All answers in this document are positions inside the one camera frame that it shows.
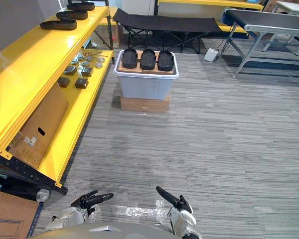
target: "bin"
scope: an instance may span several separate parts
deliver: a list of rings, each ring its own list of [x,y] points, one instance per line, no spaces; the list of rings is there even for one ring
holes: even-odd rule
[[[179,77],[175,54],[174,74],[158,75],[118,71],[124,50],[121,50],[116,60],[113,73],[118,76],[121,86],[122,96],[126,98],[142,98],[164,100],[169,93],[174,79]]]

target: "white wall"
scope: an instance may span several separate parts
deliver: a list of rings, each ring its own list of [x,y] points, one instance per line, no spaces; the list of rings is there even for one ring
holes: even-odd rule
[[[174,17],[213,17],[220,20],[225,7],[198,4],[160,3],[158,15]]]
[[[122,0],[109,0],[109,5],[122,8]]]
[[[155,0],[122,0],[122,10],[129,14],[153,15]]]
[[[0,51],[59,10],[58,0],[0,0]]]

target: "shelf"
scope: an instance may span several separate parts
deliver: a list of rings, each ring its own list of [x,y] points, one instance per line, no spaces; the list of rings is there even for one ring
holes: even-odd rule
[[[117,22],[113,20],[113,16],[117,12],[117,10],[118,10],[118,8],[116,6],[110,7],[110,16],[112,17],[111,18],[111,26],[117,25]],[[108,19],[105,17],[100,21],[99,26],[107,26],[107,25],[108,25]]]
[[[109,10],[101,6],[88,13],[73,31],[38,25],[0,52],[1,156],[11,158],[6,147]]]
[[[217,22],[217,24],[222,31],[230,32],[232,30],[232,26],[227,26],[226,24],[223,24],[220,22]],[[247,33],[243,28],[241,28],[239,26],[236,27],[235,32]]]
[[[111,57],[113,56],[113,51],[110,50],[84,51],[100,52],[107,57],[104,57],[105,62],[101,69],[94,67],[96,59],[94,62],[91,62],[90,67],[94,68],[91,77],[82,77],[80,73],[82,69],[81,66],[77,67],[78,72],[75,73],[74,76],[61,75],[63,77],[68,77],[71,80],[71,83],[67,88],[62,88],[62,91],[69,102],[69,107],[38,169],[39,172],[56,181],[57,186],[60,185],[59,182],[64,169],[90,112],[93,101],[104,78],[104,74],[112,60]],[[81,77],[87,78],[89,81],[86,89],[76,89],[74,86],[77,78]]]
[[[158,4],[161,2],[172,3],[186,3],[186,4],[200,4],[200,5],[212,5],[212,6],[231,6],[241,8],[251,8],[262,10],[264,6],[257,3],[247,3],[245,1],[229,1],[229,0],[158,0]]]

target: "small metal part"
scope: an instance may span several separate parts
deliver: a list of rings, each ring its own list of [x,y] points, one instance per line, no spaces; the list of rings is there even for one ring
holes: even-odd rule
[[[83,61],[83,62],[81,63],[81,65],[82,65],[83,67],[88,67],[88,66],[90,66],[90,62],[88,62],[88,61]]]
[[[95,63],[95,67],[98,68],[98,69],[100,69],[100,68],[103,67],[103,64],[100,63],[100,62],[97,62],[97,63]]]
[[[86,57],[85,57],[85,60],[91,62],[91,61],[94,60],[94,58],[93,58],[93,56],[86,56]]]
[[[75,82],[75,87],[78,89],[86,89],[88,84],[89,84],[88,79],[78,78],[77,81]]]
[[[76,65],[79,63],[79,60],[77,58],[74,58],[72,61],[71,61],[71,64],[72,65]]]
[[[65,75],[73,76],[75,74],[75,72],[77,72],[77,69],[76,69],[75,66],[68,66],[68,67],[65,68],[63,73]]]
[[[98,62],[99,62],[99,63],[103,63],[103,62],[105,62],[104,57],[99,57],[99,58],[98,58]]]
[[[92,76],[93,68],[92,67],[84,67],[81,71],[82,76]]]
[[[47,189],[40,189],[39,192],[36,194],[36,201],[43,203],[48,200],[51,196],[51,191]]]
[[[79,60],[79,61],[83,61],[83,60],[84,60],[84,56],[81,55],[81,54],[79,54],[79,55],[78,55],[78,60]]]
[[[70,83],[70,79],[67,78],[67,77],[59,77],[57,82],[58,82],[60,87],[66,88]]]

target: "black folding cot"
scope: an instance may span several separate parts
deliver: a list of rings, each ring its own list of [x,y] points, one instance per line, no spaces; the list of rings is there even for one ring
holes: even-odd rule
[[[128,14],[119,8],[113,16],[113,20],[120,23],[129,32],[128,47],[145,45],[145,48],[147,48],[148,45],[152,45],[160,50],[160,48],[150,40],[153,37],[162,37],[162,49],[164,50],[164,37],[169,34],[179,42],[165,50],[171,50],[180,46],[181,52],[183,52],[184,46],[187,45],[199,54],[200,38],[209,33],[221,32],[221,29],[213,18],[136,15]],[[146,33],[145,37],[140,34],[142,32]],[[183,39],[181,39],[177,33],[183,33]],[[134,36],[140,37],[143,41],[130,46],[130,39]],[[188,44],[195,39],[198,39],[198,50]]]

